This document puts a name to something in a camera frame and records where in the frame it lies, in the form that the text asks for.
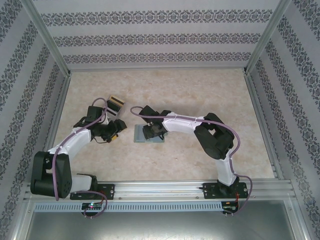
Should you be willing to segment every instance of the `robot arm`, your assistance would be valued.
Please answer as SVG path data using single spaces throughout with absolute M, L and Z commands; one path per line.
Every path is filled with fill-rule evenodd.
M 70 135 L 73 135 L 82 127 L 97 120 L 103 113 L 102 107 L 89 106 L 87 116 L 83 117 L 76 123 Z M 59 198 L 66 198 L 69 193 L 77 191 L 97 191 L 98 181 L 96 176 L 88 174 L 71 174 L 70 162 L 77 153 L 95 137 L 101 137 L 106 143 L 110 143 L 118 137 L 118 133 L 127 128 L 124 121 L 116 119 L 109 121 L 108 124 L 97 122 L 90 127 L 76 133 L 73 137 L 65 142 L 63 147 L 61 143 L 51 148 L 47 152 L 39 151 L 35 154 L 33 160 L 31 176 L 31 192 L 44 196 L 54 197 L 53 175 L 47 170 L 52 168 L 53 157 L 57 150 L 60 151 L 56 157 L 56 182 Z
M 163 138 L 167 132 L 195 134 L 205 153 L 216 160 L 218 181 L 230 187 L 237 180 L 237 177 L 232 173 L 229 161 L 229 152 L 234 146 L 234 134 L 222 126 L 195 121 L 195 119 L 209 120 L 223 124 L 217 115 L 208 113 L 206 116 L 193 117 L 178 115 L 168 110 L 158 113 L 148 105 L 139 114 L 143 116 L 162 116 L 162 118 L 142 118 L 148 123 L 142 129 L 146 139 L 154 137 Z

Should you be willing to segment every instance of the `patterned wallpaper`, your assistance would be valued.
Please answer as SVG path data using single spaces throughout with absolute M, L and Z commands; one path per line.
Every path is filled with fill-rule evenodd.
M 320 239 L 319 4 L 293 0 L 251 73 L 281 170 Z
M 71 70 L 244 67 L 279 0 L 35 0 Z
M 19 0 L 1 0 L 0 239 L 8 237 L 30 166 L 44 149 L 65 77 Z

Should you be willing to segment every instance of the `floor panel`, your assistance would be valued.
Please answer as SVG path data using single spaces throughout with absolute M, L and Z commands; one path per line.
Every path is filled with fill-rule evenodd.
M 235 171 L 252 178 L 274 177 L 241 69 L 73 73 L 55 144 L 86 115 L 94 99 L 109 95 L 125 100 L 120 118 L 128 128 L 111 143 L 86 145 L 71 162 L 73 173 L 94 174 L 100 181 L 216 179 L 215 160 L 194 135 L 170 132 L 164 143 L 134 143 L 135 125 L 145 122 L 129 109 L 149 105 L 187 116 L 215 113 L 241 138 L 233 157 Z

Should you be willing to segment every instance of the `metal frame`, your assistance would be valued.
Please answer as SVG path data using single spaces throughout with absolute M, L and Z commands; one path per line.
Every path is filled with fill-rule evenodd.
M 264 114 L 263 114 L 262 108 L 261 108 L 261 106 L 259 104 L 258 96 L 257 96 L 257 93 L 256 93 L 255 88 L 253 86 L 253 82 L 252 82 L 251 76 L 249 74 L 247 74 L 245 71 L 244 71 L 244 80 L 245 80 L 246 86 L 247 86 L 248 91 L 249 91 L 249 95 L 250 95 L 251 102 L 252 102 L 252 105 L 253 105 L 253 109 L 254 109 L 254 112 L 255 112 L 255 115 L 256 115 L 256 119 L 258 121 L 259 128 L 260 128 L 260 131 L 261 131 L 261 134 L 262 134 L 262 138 L 263 138 L 263 141 L 264 141 L 266 152 L 268 154 L 271 166 L 274 167 L 274 170 L 275 170 L 274 171 L 274 173 L 275 173 L 274 176 L 276 178 L 278 178 L 278 179 L 281 179 L 281 180 L 285 179 L 284 176 L 283 176 L 283 173 L 281 171 L 279 160 L 277 158 L 277 155 L 276 155 L 272 140 L 271 140 L 270 135 L 268 133 L 267 123 L 266 123 L 266 120 L 264 118 Z
M 266 28 L 263 31 L 257 45 L 255 46 L 247 65 L 245 66 L 245 71 L 250 73 L 258 61 L 262 51 L 264 50 L 265 46 L 267 45 L 271 35 L 273 34 L 274 30 L 277 28 L 280 19 L 284 15 L 286 9 L 288 8 L 291 0 L 280 0 L 278 5 L 276 6 L 270 21 L 268 22 Z
M 215 182 L 214 180 L 197 180 L 197 181 L 118 181 L 118 182 L 100 182 L 103 184 L 115 184 L 114 200 L 109 200 L 111 205 L 140 205 L 172 203 L 172 204 L 207 204 L 221 203 L 221 201 L 234 201 L 234 199 L 204 199 L 203 191 L 199 189 L 205 182 Z M 13 230 L 12 240 L 25 240 L 28 229 L 32 220 L 33 213 L 37 204 L 51 203 L 58 205 L 60 208 L 56 212 L 75 212 L 69 210 L 70 203 L 84 203 L 90 201 L 70 200 L 69 198 L 61 199 L 56 202 L 53 197 L 41 195 L 32 195 L 30 185 L 24 194 L 22 207 L 18 214 L 17 222 Z M 287 210 L 288 218 L 292 231 L 297 240 L 309 240 L 310 236 L 306 224 L 302 217 L 301 210 L 290 180 L 279 180 L 276 178 L 254 179 L 250 201 L 268 201 L 282 200 Z M 220 211 L 218 208 L 208 209 L 207 211 Z
M 71 69 L 71 73 L 83 72 L 114 72 L 114 71 L 152 71 L 152 70 L 208 70 L 208 69 L 241 69 L 240 66 L 127 66 L 127 67 L 110 67 L 110 68 L 81 68 Z
M 50 130 L 50 139 L 47 147 L 53 144 L 63 105 L 67 96 L 70 83 L 69 76 L 63 86 L 61 100 L 59 101 L 58 111 L 54 117 L 52 129 Z M 268 134 L 268 128 L 262 114 L 261 106 L 258 104 L 257 94 L 253 88 L 251 77 L 244 74 L 248 92 L 252 101 L 257 121 L 262 133 L 266 150 L 271 162 L 272 169 L 276 178 L 253 179 L 253 189 L 249 201 L 271 201 L 280 200 L 284 202 L 286 213 L 288 215 L 292 231 L 297 240 L 309 240 L 310 235 L 307 230 L 298 200 L 290 180 L 284 180 L 272 141 Z M 250 189 L 250 183 L 246 178 L 241 179 Z M 222 201 L 234 201 L 234 199 L 204 199 L 203 191 L 199 189 L 203 183 L 216 182 L 216 180 L 191 180 L 191 181 L 117 181 L 117 182 L 100 182 L 102 184 L 115 184 L 114 200 L 109 200 L 110 205 L 126 206 L 139 204 L 141 206 L 150 204 L 172 203 L 172 204 L 221 204 Z M 71 203 L 81 204 L 90 201 L 70 200 L 69 198 L 61 199 L 56 202 L 53 197 L 32 195 L 30 184 L 24 193 L 22 206 L 16 219 L 13 229 L 12 240 L 25 240 L 31 224 L 33 213 L 38 204 L 54 204 L 59 206 L 58 212 L 74 212 L 68 209 Z M 194 211 L 204 211 L 204 209 L 194 209 Z M 220 211 L 220 209 L 208 209 L 208 211 Z
M 29 17 L 31 18 L 36 29 L 38 30 L 44 43 L 50 50 L 50 53 L 52 54 L 54 60 L 58 64 L 60 70 L 63 72 L 63 75 L 67 76 L 70 73 L 67 63 L 64 57 L 62 56 L 61 52 L 59 51 L 55 43 L 55 40 L 53 39 L 48 28 L 46 27 L 46 24 L 42 19 L 41 15 L 39 14 L 33 0 L 22 0 L 21 3 L 26 12 L 28 13 Z

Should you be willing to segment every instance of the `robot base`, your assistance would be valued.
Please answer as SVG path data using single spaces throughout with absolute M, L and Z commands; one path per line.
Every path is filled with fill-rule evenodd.
M 107 200 L 113 200 L 115 195 L 114 184 L 99 184 L 95 178 L 96 184 L 90 188 L 90 191 L 100 192 L 106 196 Z M 98 194 L 91 193 L 71 193 L 71 200 L 101 200 L 102 197 Z
M 237 177 L 234 183 L 230 186 L 224 185 L 221 182 L 205 182 L 200 188 L 203 190 L 204 199 L 246 199 L 248 197 L 247 185 L 244 182 L 239 182 Z

